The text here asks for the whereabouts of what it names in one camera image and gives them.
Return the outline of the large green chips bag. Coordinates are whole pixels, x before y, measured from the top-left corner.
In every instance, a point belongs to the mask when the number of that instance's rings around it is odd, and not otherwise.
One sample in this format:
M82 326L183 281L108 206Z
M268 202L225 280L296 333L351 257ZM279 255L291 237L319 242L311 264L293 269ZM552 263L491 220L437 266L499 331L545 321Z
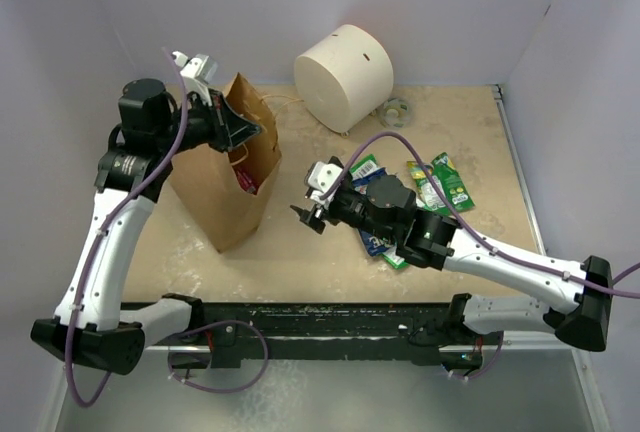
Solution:
M357 162L350 169L350 173L352 176L352 184L355 179L366 176L369 173L377 170L378 168L385 168L385 167L382 167L378 164L378 161L373 154L369 154L365 156L363 159ZM395 245L391 245L391 249L389 251L376 257L384 259L395 270L400 270L408 266L406 261L397 255Z

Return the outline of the brown paper bag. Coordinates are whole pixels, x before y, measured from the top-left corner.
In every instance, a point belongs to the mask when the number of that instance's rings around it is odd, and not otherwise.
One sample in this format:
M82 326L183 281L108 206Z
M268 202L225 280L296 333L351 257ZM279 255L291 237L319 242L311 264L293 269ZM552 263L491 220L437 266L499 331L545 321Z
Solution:
M255 233L272 196L282 160L276 115L248 79L238 73L224 89L231 107L257 122L262 132L230 153L207 145L173 159L171 187L196 224L219 253L227 252ZM235 168L243 168L258 186L244 192Z

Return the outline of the blue salt vinegar chips bag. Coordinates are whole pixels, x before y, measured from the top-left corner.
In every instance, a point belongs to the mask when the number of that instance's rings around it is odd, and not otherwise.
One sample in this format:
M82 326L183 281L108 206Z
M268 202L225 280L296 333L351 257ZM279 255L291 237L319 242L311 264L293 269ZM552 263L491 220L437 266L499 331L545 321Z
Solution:
M364 194L368 185L374 179L385 176L386 174L387 172L385 168L378 168L377 170L369 173L366 176L355 179L353 181L354 188L357 192ZM391 249L391 244L388 241L379 239L378 237L363 230L359 230L358 233L365 247L365 250L370 257L379 256Z

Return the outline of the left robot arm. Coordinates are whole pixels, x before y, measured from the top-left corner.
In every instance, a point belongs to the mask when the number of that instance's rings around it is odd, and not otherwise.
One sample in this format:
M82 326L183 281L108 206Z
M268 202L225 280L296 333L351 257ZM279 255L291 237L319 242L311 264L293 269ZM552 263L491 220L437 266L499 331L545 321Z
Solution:
M173 156L201 145L231 152L261 132L219 91L204 88L175 100L152 78L126 84L118 109L120 122L98 164L91 226L74 277L52 317L36 320L30 333L67 371L79 365L127 375L149 346L171 336L184 344L202 339L201 300L170 293L124 310L126 277Z

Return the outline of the small yellow green snack packet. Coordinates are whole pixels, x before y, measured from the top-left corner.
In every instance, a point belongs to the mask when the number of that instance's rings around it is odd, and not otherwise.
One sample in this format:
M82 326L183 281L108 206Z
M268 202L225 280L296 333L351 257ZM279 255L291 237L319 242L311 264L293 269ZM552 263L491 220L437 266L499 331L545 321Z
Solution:
M447 213L447 208L437 191L442 192L442 185L437 176L432 172L426 175L415 161L408 161L407 168L418 190L421 205L431 212Z

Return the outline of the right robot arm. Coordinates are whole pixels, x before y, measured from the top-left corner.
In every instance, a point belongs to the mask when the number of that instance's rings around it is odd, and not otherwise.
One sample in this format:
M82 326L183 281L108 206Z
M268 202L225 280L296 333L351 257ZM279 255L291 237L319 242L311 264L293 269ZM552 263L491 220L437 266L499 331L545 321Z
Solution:
M462 223L419 206L416 194L383 173L359 188L338 158L317 162L305 182L310 209L295 210L316 233L346 224L381 239L397 256L419 268L468 274L516 290L514 297L469 295L452 300L446 335L467 343L494 332L549 333L590 352L607 345L612 297L609 263L539 255L467 230Z

